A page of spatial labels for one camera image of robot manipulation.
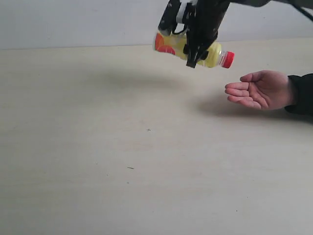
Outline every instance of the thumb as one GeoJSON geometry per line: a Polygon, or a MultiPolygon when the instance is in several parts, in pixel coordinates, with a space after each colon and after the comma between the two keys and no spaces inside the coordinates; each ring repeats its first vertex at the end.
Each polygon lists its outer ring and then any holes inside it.
{"type": "Polygon", "coordinates": [[[240,78],[240,81],[242,81],[242,82],[257,82],[257,81],[261,80],[262,76],[263,76],[263,71],[253,72],[253,73],[249,73],[245,76],[242,76],[240,78]]]}

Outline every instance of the white wall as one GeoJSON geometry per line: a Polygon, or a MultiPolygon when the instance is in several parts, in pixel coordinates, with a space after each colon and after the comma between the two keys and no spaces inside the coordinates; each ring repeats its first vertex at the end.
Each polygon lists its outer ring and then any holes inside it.
{"type": "MultiPolygon", "coordinates": [[[[167,0],[0,0],[0,49],[150,44],[167,0]]],[[[232,4],[219,41],[313,36],[291,6],[232,4]]]]}

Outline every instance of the finger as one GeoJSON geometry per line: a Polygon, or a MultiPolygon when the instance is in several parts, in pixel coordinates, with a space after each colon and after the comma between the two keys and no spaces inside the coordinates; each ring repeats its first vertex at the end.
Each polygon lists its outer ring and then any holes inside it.
{"type": "Polygon", "coordinates": [[[238,89],[238,90],[248,90],[249,83],[248,82],[234,82],[229,83],[225,86],[226,89],[238,89]]]}
{"type": "Polygon", "coordinates": [[[227,99],[233,103],[238,103],[240,100],[253,101],[253,99],[249,96],[247,97],[237,97],[233,95],[229,95],[227,99]]]}
{"type": "Polygon", "coordinates": [[[242,76],[240,78],[240,81],[242,81],[242,82],[257,82],[262,78],[262,76],[263,76],[263,71],[253,72],[253,73],[249,73],[245,76],[242,76]]]}
{"type": "Polygon", "coordinates": [[[258,110],[262,109],[262,106],[258,102],[255,102],[255,101],[242,99],[242,100],[239,100],[237,103],[243,106],[246,106],[248,108],[252,108],[252,109],[258,109],[258,110]]]}
{"type": "Polygon", "coordinates": [[[233,95],[233,96],[237,96],[237,97],[245,97],[245,96],[250,95],[248,91],[242,91],[242,90],[232,89],[232,88],[227,88],[225,90],[225,93],[233,95]]]}

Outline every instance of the yellow liquid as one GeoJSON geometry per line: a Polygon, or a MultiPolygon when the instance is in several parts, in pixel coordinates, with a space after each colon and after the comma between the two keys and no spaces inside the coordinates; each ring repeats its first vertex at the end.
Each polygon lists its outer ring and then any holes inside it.
{"type": "MultiPolygon", "coordinates": [[[[161,51],[161,46],[170,46],[175,51],[175,56],[178,56],[183,60],[187,60],[187,56],[183,53],[183,49],[186,42],[187,42],[186,35],[172,34],[166,37],[158,33],[155,39],[155,50],[159,49],[159,51],[161,51]]],[[[205,60],[199,61],[198,64],[209,68],[217,66],[221,50],[222,45],[217,42],[214,42],[208,49],[209,52],[208,57],[205,60]]]]}

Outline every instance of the red bottle cap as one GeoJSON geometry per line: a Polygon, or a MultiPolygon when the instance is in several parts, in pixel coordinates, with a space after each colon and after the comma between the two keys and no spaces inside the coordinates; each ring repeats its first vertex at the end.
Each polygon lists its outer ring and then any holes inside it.
{"type": "Polygon", "coordinates": [[[222,67],[226,69],[230,68],[231,64],[234,61],[234,57],[235,53],[228,51],[222,67]]]}

